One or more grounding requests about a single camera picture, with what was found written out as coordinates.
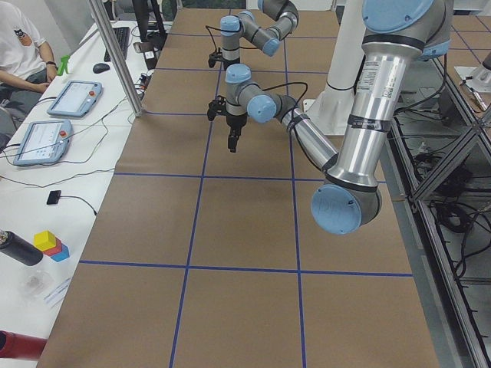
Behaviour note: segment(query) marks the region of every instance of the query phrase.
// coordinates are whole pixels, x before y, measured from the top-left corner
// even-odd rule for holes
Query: black mouse
[[[95,64],[94,67],[92,68],[92,71],[95,74],[102,73],[103,71],[108,71],[110,69],[110,66],[105,64],[105,63],[98,63]]]

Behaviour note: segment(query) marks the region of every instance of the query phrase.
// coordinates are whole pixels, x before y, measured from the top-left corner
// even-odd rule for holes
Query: black keyboard
[[[128,40],[130,39],[130,27],[116,27],[113,29],[117,42],[120,44],[120,49],[123,52],[124,59],[126,60],[126,55],[128,54]],[[106,54],[104,54],[104,61],[110,61],[107,49]]]

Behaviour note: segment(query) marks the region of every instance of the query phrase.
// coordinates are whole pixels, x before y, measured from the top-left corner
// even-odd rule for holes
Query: stack of blocks
[[[68,247],[48,230],[34,235],[34,246],[56,262],[70,257]]]

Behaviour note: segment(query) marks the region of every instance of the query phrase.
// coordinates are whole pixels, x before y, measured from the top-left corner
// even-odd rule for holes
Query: tablet
[[[51,104],[48,113],[54,117],[82,117],[90,111],[102,93],[102,84],[71,80]]]
[[[56,163],[66,152],[72,136],[70,120],[34,121],[14,158],[16,166]]]

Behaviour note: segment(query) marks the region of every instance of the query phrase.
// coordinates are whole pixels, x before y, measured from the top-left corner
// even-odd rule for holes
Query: white table
[[[114,27],[135,27],[134,21],[119,21]],[[130,36],[130,43],[139,38]],[[99,34],[95,34],[83,47],[71,56],[68,70],[70,74],[55,78],[44,97],[54,97],[70,80],[98,81],[103,84],[104,91],[99,101],[89,114],[81,120],[72,119],[75,134],[63,160],[85,161],[94,151],[94,147],[107,132],[102,144],[94,151],[94,155],[86,163],[59,163],[54,166],[16,167],[8,164],[5,158],[0,159],[0,175],[20,182],[45,186],[81,173],[95,170],[113,169],[120,157],[134,119],[127,101],[104,119],[107,129],[98,120],[111,111],[122,101],[123,88],[116,71],[111,69],[101,74],[94,74],[94,64],[103,62],[105,47]],[[136,82],[141,73],[147,68],[143,56],[136,54],[133,46],[128,48],[127,66],[130,75]],[[20,143],[28,124],[32,121],[50,120],[46,114],[52,100],[41,102],[29,114],[19,127],[10,144]],[[10,154],[16,152],[7,149]],[[63,241],[69,248],[71,256],[60,263],[44,256],[40,264],[28,267],[0,253],[0,330],[36,337],[48,337],[53,323],[58,315],[61,303],[49,308],[43,297],[53,291],[59,284],[70,278],[84,250],[85,243],[94,224],[95,215],[90,207],[80,199],[60,199],[57,205],[48,206],[46,200],[51,190],[60,189],[63,196],[80,196],[87,200],[96,210],[101,206],[109,186],[112,171],[99,172],[88,176],[80,176],[57,185],[46,188],[34,188],[5,179],[0,179],[0,228],[9,230],[32,242],[34,234],[49,230]],[[40,271],[47,272],[52,282],[46,290],[36,297],[26,297],[21,294],[22,283]],[[36,362],[24,360],[0,360],[2,368],[30,368]]]

